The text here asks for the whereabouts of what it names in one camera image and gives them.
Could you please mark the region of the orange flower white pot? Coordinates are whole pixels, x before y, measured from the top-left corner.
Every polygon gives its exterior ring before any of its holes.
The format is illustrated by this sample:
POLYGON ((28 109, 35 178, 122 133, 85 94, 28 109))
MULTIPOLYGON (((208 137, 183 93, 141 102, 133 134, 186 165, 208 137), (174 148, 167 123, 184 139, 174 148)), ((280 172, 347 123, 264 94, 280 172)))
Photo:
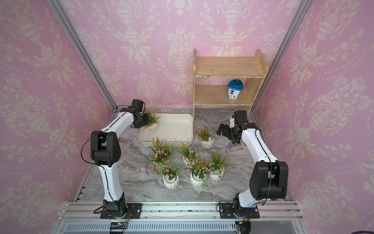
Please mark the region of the orange flower white pot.
POLYGON ((149 118, 149 123, 145 126, 145 129, 156 130, 159 126, 159 119, 155 113, 152 113, 150 110, 147 109, 146 114, 149 118))

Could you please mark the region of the red flower white pot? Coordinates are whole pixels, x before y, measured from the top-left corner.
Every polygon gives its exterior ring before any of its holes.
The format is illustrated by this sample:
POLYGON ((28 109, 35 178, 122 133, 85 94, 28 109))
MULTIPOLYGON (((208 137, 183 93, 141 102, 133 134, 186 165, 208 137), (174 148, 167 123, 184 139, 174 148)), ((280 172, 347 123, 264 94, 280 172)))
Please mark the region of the red flower white pot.
POLYGON ((198 140, 201 143, 202 148, 210 149, 213 146, 215 135, 209 130, 208 127, 200 127, 196 131, 198 140))

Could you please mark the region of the pink flower twine pot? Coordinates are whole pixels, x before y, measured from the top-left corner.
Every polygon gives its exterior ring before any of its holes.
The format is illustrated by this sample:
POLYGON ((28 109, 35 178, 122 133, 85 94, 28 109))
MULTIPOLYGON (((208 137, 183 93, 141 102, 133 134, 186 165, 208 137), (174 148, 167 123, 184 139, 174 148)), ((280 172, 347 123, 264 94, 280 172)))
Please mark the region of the pink flower twine pot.
POLYGON ((151 156, 148 162, 150 162, 153 168, 162 170, 162 168, 169 169, 171 167, 170 160, 175 150, 172 144, 157 137, 153 138, 149 148, 151 149, 151 156))

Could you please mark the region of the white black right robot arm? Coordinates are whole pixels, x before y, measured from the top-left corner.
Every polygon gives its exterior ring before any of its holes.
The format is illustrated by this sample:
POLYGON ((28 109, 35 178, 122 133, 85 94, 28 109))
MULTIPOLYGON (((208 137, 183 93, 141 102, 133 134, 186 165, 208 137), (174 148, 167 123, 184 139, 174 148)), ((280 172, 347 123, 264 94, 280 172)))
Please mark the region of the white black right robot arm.
POLYGON ((230 124, 220 124, 217 134, 227 137, 233 144, 245 144, 255 162, 249 188, 233 199, 234 213, 238 217, 247 216, 258 204, 286 197, 289 167, 271 153, 259 127, 248 121, 246 111, 235 111, 230 124))

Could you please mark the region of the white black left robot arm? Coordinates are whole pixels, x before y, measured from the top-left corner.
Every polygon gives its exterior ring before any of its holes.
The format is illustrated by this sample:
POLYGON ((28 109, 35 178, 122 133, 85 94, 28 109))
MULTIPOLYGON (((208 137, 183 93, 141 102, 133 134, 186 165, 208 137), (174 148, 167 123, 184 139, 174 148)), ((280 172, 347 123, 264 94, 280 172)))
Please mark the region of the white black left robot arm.
POLYGON ((120 186, 118 161, 121 157, 120 135, 128 128, 142 128, 148 125, 145 103, 134 99, 131 105, 115 109, 117 116, 100 131, 93 131, 90 138, 91 159, 98 166, 104 186, 104 213, 123 218, 128 213, 124 192, 120 186))

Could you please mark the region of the cream plastic storage box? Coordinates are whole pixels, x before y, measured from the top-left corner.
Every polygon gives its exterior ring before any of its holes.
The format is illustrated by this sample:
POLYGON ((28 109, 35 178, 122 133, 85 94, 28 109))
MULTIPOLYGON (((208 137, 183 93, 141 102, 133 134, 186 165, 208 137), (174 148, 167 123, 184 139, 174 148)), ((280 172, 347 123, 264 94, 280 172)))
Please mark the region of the cream plastic storage box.
POLYGON ((190 114, 156 114, 158 123, 151 128, 143 128, 138 139, 144 146, 152 145, 157 139, 163 144, 178 147, 193 140, 193 117, 190 114))

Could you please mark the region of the blue lid white cup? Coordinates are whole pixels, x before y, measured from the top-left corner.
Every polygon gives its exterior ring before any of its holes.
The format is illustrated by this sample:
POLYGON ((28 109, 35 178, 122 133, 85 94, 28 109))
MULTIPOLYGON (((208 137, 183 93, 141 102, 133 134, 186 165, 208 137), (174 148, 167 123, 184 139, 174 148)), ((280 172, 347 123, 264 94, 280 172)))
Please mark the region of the blue lid white cup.
POLYGON ((243 90, 243 82, 240 79, 232 80, 228 83, 228 97, 236 100, 243 90))

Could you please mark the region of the red pink flower pot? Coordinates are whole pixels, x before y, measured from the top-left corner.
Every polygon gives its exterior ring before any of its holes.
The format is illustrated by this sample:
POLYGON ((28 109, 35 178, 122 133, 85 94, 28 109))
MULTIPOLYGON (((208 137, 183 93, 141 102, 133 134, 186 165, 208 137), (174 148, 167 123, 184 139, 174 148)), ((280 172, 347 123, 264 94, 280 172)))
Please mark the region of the red pink flower pot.
POLYGON ((183 162, 187 167, 190 167, 198 162, 198 154, 195 148, 190 146, 189 143, 182 143, 178 151, 182 154, 183 162))

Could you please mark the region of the red flower front pot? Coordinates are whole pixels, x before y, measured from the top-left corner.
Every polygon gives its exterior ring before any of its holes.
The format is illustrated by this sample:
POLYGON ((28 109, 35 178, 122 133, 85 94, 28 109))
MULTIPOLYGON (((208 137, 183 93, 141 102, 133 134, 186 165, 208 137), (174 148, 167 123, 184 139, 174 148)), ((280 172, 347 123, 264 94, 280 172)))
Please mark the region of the red flower front pot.
POLYGON ((187 164, 185 171, 190 173, 192 186, 201 187, 206 184, 206 177, 209 173, 208 161, 204 159, 193 160, 187 164))

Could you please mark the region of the wooden two-tier shelf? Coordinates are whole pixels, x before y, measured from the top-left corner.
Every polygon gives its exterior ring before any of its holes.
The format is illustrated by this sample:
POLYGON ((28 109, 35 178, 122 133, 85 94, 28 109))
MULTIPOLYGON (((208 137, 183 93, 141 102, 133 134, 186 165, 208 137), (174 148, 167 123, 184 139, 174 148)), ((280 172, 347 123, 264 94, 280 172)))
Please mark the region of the wooden two-tier shelf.
POLYGON ((269 64, 260 49, 254 57, 200 57, 194 49, 192 116, 197 107, 235 107, 249 114, 268 71, 269 64), (227 85, 197 84, 197 80, 209 78, 227 82, 239 79, 244 81, 243 90, 236 99, 230 99, 227 85))

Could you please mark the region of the pink flower front pot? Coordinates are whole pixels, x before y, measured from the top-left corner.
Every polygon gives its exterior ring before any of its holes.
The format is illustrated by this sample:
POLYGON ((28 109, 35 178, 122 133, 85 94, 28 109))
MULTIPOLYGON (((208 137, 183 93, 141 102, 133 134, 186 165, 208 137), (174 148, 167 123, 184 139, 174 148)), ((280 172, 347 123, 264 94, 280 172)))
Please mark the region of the pink flower front pot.
POLYGON ((168 189, 178 187, 181 166, 173 167, 170 163, 158 164, 157 170, 163 176, 163 183, 168 189))

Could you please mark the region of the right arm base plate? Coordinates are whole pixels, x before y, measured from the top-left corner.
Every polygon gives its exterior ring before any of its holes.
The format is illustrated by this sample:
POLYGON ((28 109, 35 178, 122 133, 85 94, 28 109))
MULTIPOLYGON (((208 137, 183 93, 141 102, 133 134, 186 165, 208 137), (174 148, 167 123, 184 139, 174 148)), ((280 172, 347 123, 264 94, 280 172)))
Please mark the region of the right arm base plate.
POLYGON ((218 203, 216 207, 221 219, 258 219, 260 218, 257 207, 243 208, 229 202, 218 203))

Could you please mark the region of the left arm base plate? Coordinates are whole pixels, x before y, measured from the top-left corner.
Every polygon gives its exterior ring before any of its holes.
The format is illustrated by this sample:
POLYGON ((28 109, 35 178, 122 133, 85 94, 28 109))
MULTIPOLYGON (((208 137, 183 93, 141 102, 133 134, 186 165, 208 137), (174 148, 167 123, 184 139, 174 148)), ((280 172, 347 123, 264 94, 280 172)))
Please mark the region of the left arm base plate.
POLYGON ((140 219, 142 212, 142 203, 127 203, 126 205, 121 205, 121 209, 116 205, 109 204, 109 207, 104 208, 101 213, 101 219, 140 219))

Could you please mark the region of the aluminium front rail frame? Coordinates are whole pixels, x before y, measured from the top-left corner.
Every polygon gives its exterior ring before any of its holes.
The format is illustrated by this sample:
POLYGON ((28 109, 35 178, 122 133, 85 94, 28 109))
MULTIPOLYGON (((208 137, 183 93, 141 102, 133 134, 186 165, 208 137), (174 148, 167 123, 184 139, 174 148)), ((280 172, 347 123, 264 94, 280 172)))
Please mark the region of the aluminium front rail frame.
POLYGON ((54 234, 306 234, 294 201, 269 201, 239 217, 218 201, 136 201, 119 219, 98 202, 67 202, 54 234))

